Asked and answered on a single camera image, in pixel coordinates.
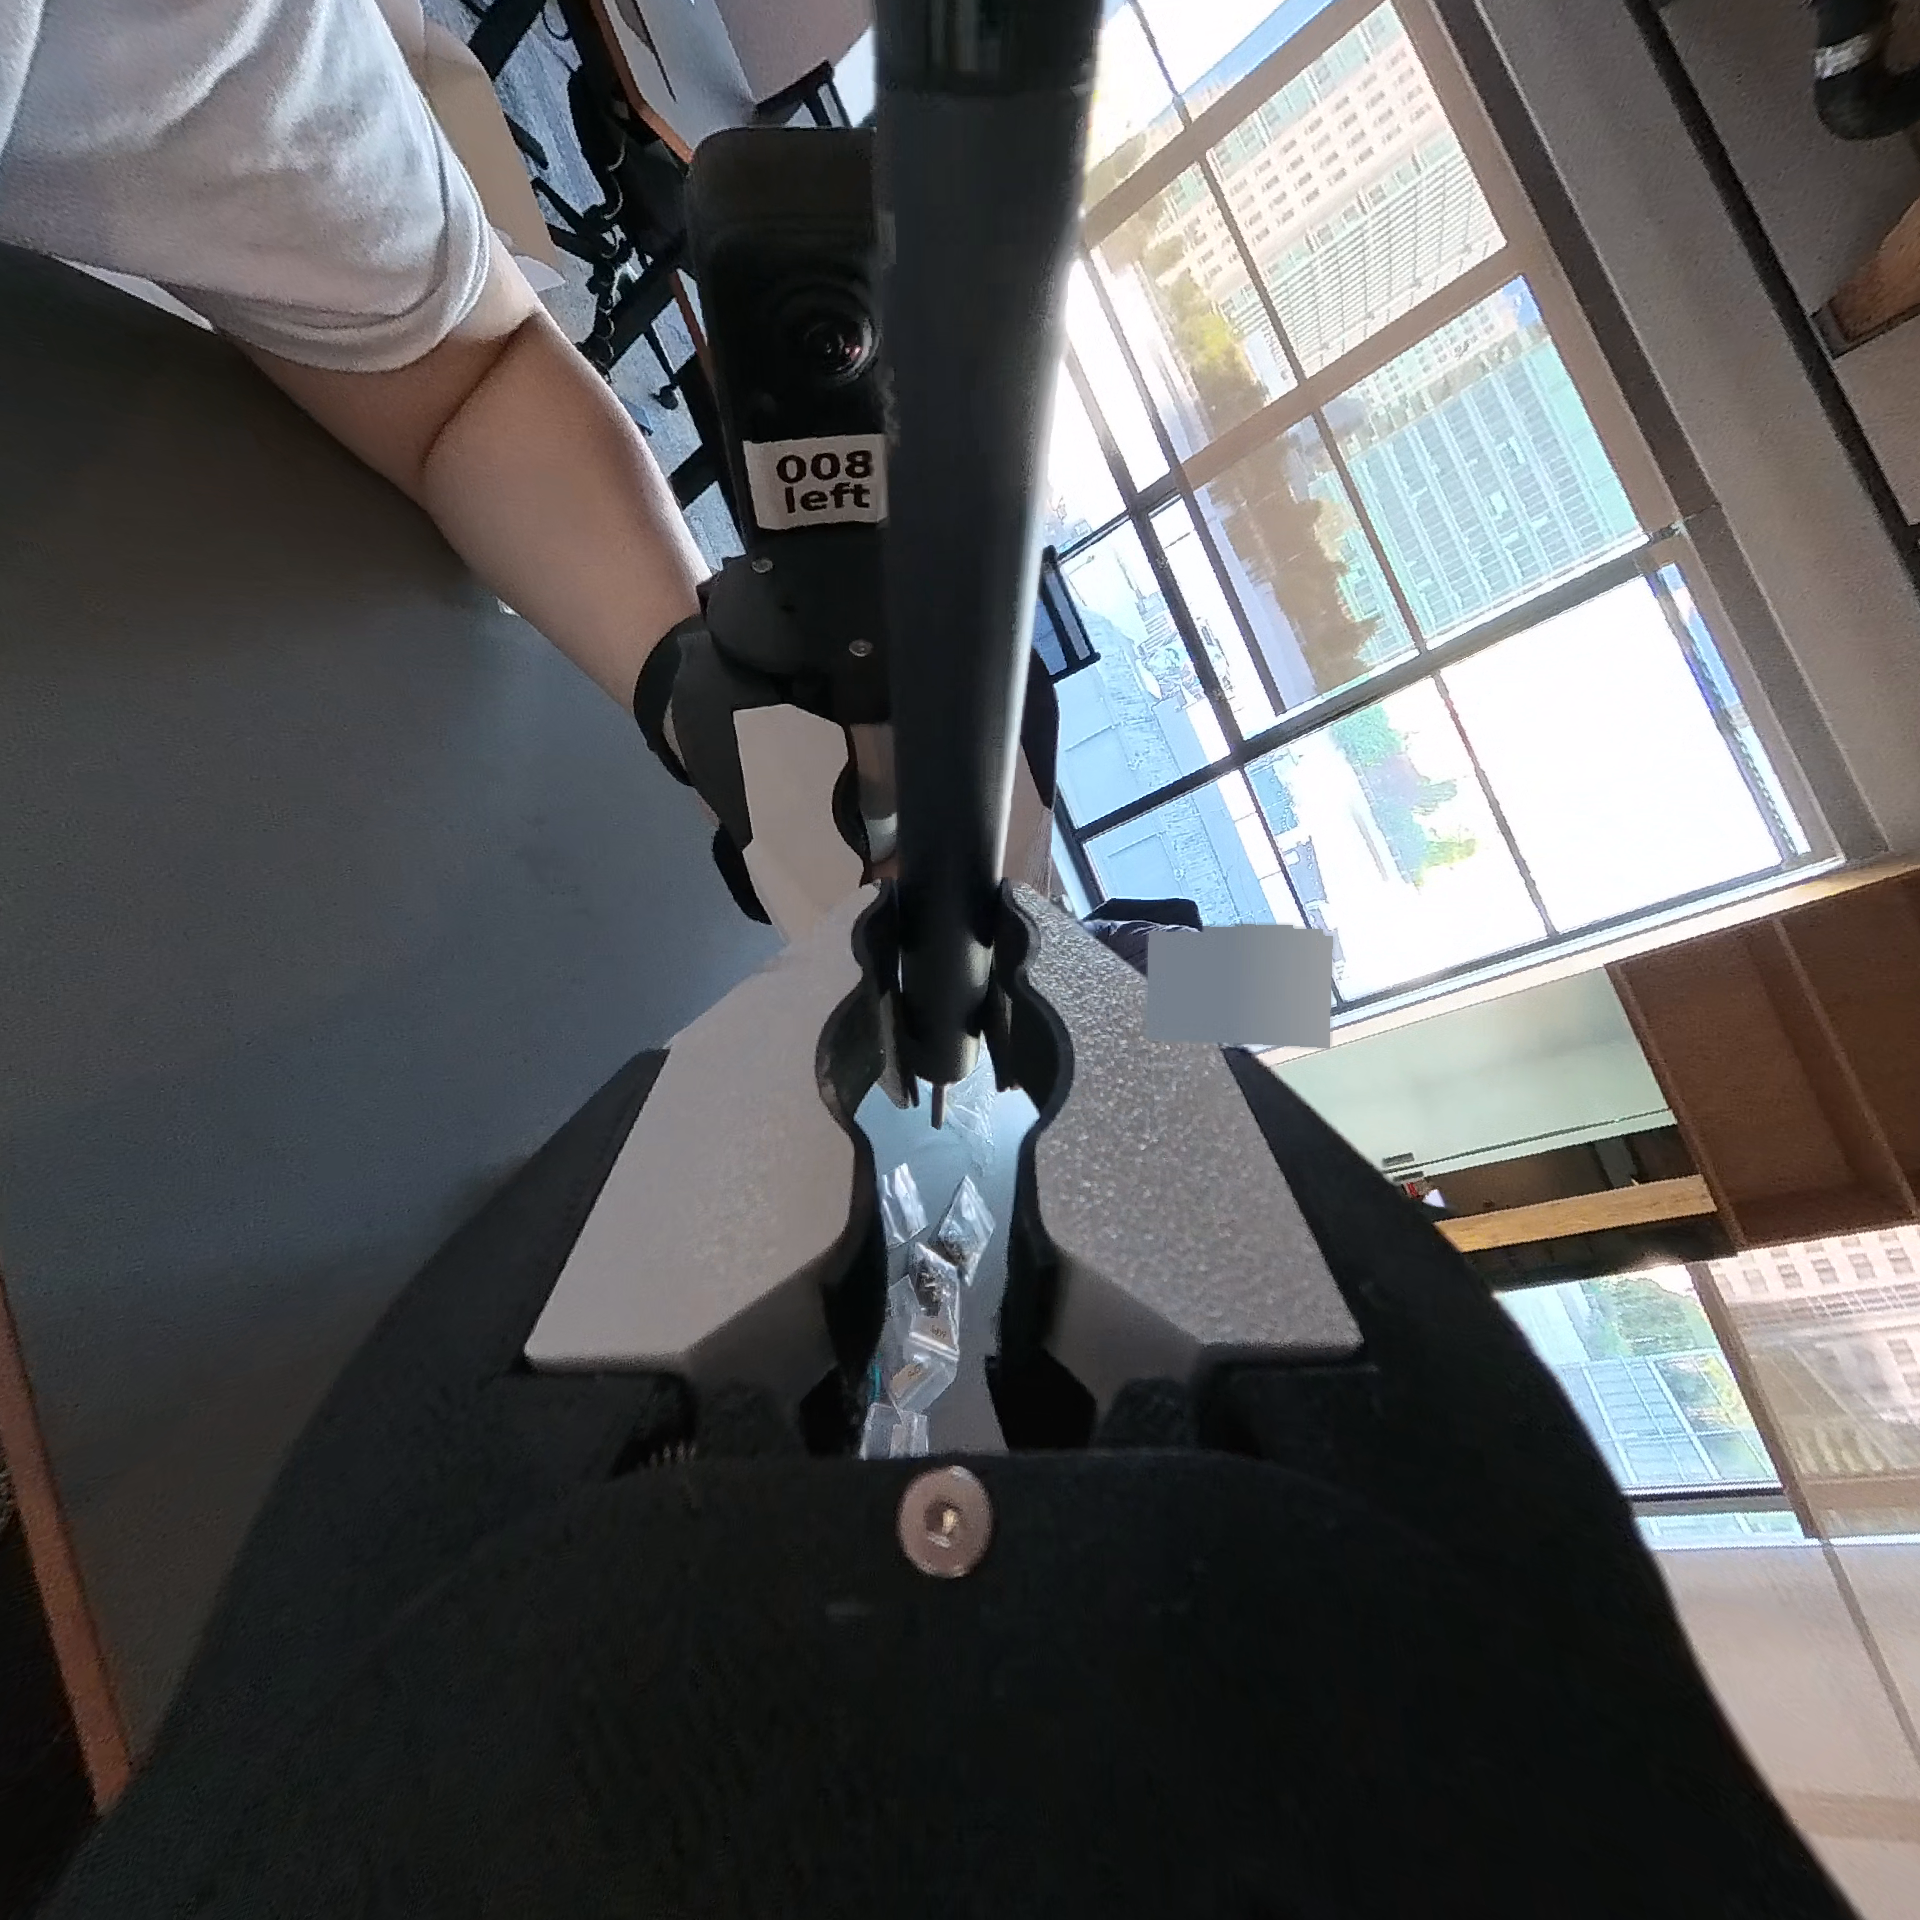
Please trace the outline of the person's left forearm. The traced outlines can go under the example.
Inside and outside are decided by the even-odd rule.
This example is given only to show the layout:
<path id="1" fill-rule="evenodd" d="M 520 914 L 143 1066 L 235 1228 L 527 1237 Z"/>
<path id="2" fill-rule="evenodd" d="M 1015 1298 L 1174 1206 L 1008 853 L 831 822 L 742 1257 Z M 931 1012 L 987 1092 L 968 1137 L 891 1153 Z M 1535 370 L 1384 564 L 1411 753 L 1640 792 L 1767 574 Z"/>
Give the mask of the person's left forearm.
<path id="1" fill-rule="evenodd" d="M 635 421 L 499 251 L 469 317 L 396 381 L 405 473 L 444 538 L 631 709 L 706 579 Z"/>

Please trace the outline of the grey desk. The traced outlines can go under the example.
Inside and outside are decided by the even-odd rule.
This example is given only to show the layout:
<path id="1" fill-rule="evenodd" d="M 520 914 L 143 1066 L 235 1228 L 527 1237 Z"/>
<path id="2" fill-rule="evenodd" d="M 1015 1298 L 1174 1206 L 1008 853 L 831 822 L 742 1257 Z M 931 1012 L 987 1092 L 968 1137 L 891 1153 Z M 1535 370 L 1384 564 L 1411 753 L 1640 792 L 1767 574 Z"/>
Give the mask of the grey desk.
<path id="1" fill-rule="evenodd" d="M 3 323 L 5 1280 L 143 1761 L 376 1316 L 778 938 L 228 342 L 15 251 Z"/>

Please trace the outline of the white shirt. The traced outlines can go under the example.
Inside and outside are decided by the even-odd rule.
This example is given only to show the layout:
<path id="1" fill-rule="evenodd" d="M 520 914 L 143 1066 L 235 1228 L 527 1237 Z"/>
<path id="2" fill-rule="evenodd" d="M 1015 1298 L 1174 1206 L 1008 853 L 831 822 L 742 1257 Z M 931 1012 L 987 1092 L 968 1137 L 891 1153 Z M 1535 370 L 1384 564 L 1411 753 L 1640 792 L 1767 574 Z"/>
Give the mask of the white shirt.
<path id="1" fill-rule="evenodd" d="M 486 289 L 483 201 L 380 4 L 3 4 L 3 147 L 10 249 L 307 369 L 407 369 Z"/>

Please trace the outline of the large grid window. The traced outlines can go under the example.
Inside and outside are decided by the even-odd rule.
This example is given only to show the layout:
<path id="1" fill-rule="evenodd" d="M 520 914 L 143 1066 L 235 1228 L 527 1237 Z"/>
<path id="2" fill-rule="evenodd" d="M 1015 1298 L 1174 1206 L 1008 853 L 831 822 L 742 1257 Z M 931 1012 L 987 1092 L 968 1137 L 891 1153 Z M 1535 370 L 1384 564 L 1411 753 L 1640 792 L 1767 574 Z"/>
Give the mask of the large grid window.
<path id="1" fill-rule="evenodd" d="M 1439 4 L 1103 4 L 1047 458 L 1070 905 L 1336 1016 L 1836 865 L 1732 540 Z"/>

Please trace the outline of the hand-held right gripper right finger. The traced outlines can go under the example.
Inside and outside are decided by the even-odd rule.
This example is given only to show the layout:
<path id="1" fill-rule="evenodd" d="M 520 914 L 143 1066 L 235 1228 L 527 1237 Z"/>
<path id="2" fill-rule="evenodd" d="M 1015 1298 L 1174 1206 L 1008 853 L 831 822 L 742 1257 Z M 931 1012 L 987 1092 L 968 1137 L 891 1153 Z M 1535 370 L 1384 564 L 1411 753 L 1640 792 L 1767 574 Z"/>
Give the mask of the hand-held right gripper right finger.
<path id="1" fill-rule="evenodd" d="M 1359 1355 L 1359 1328 L 1211 1045 L 1144 1033 L 1144 979 L 1005 882 L 987 1041 L 1036 1117 L 1015 1153 L 987 1384 L 1005 1445 L 1087 1445 L 1138 1384 Z"/>

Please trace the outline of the wooden shelf unit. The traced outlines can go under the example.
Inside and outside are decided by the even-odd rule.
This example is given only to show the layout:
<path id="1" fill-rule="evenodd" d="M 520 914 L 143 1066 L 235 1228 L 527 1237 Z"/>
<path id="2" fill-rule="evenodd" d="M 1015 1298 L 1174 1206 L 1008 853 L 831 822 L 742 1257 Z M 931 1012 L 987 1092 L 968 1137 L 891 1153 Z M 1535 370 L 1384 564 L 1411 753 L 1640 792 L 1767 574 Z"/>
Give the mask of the wooden shelf unit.
<path id="1" fill-rule="evenodd" d="M 1607 977 L 1734 1248 L 1916 1224 L 1916 867 Z"/>

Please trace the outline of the black office chair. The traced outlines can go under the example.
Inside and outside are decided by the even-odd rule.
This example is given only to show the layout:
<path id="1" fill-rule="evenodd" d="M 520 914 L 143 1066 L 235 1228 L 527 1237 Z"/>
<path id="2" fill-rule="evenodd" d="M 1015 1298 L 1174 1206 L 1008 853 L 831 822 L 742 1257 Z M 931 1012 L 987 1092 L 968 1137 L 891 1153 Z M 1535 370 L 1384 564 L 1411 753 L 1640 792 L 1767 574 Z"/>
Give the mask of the black office chair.
<path id="1" fill-rule="evenodd" d="M 536 134 L 509 122 L 511 142 L 534 166 L 534 196 L 549 210 L 546 236 L 564 257 L 587 270 L 591 323 L 578 347 L 604 380 L 624 354 L 644 342 L 655 356 L 663 387 L 658 408 L 686 410 L 704 428 L 710 389 L 698 354 L 669 365 L 658 323 L 682 304 L 682 267 L 688 261 L 683 182 L 688 166 L 639 114 L 614 46 L 594 4 L 493 2 L 469 4 L 476 28 L 469 53 L 499 81 L 520 43 L 554 13 L 560 40 L 572 48 L 566 113 L 574 148 L 597 188 L 589 206 L 576 209 L 549 182 L 550 156 Z"/>

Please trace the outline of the pile of small screw bags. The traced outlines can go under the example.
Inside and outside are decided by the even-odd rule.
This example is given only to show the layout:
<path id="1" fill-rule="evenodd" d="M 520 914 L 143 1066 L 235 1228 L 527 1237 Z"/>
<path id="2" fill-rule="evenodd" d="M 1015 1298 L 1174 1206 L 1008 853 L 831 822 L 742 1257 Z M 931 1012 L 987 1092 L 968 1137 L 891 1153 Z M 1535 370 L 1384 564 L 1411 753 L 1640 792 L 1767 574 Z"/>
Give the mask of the pile of small screw bags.
<path id="1" fill-rule="evenodd" d="M 998 1092 L 980 1062 L 966 1082 L 898 1109 L 868 1094 L 884 1300 L 862 1387 L 862 1459 L 1002 1449 L 987 1355 L 1004 1283 Z"/>

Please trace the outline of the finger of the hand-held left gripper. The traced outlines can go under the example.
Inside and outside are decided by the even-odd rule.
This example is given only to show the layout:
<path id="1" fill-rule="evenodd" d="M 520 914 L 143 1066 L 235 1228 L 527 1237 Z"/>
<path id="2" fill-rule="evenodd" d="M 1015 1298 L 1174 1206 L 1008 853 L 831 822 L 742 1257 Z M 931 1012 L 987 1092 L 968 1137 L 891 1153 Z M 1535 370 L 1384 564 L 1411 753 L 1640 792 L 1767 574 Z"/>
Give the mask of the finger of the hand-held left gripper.
<path id="1" fill-rule="evenodd" d="M 896 865 L 896 732 L 779 704 L 736 714 L 752 834 L 742 848 L 772 923 L 821 923 Z"/>

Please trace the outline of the black electric screwdriver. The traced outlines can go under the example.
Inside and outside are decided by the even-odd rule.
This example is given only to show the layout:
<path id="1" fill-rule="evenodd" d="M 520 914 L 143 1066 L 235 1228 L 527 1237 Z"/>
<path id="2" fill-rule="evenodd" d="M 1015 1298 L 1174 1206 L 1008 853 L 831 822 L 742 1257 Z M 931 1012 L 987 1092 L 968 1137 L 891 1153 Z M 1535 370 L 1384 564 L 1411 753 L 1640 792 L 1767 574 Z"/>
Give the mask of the black electric screwdriver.
<path id="1" fill-rule="evenodd" d="M 893 996 L 931 1088 L 966 1080 L 987 1032 L 1101 13 L 875 8 Z"/>

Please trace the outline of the wooden counter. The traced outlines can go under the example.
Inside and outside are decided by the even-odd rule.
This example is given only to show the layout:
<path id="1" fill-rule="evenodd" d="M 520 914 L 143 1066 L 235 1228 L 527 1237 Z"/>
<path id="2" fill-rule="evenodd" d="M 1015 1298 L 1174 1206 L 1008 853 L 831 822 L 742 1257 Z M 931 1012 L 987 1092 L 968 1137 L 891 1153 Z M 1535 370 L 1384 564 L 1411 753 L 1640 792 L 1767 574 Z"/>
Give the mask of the wooden counter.
<path id="1" fill-rule="evenodd" d="M 1587 1190 L 1526 1206 L 1439 1217 L 1439 1235 L 1463 1256 L 1543 1241 L 1587 1238 L 1605 1233 L 1654 1228 L 1667 1220 L 1716 1217 L 1708 1185 L 1695 1176 Z"/>

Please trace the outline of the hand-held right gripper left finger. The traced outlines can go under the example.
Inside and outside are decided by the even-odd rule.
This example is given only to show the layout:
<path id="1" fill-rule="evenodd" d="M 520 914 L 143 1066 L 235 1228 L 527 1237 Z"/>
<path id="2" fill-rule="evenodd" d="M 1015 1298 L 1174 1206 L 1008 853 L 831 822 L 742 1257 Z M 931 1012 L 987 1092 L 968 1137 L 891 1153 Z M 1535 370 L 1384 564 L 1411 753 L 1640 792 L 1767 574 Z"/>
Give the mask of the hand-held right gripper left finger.
<path id="1" fill-rule="evenodd" d="M 669 1042 L 523 1345 L 546 1376 L 853 1401 L 884 1308 L 872 1146 L 887 1076 L 867 885 Z"/>

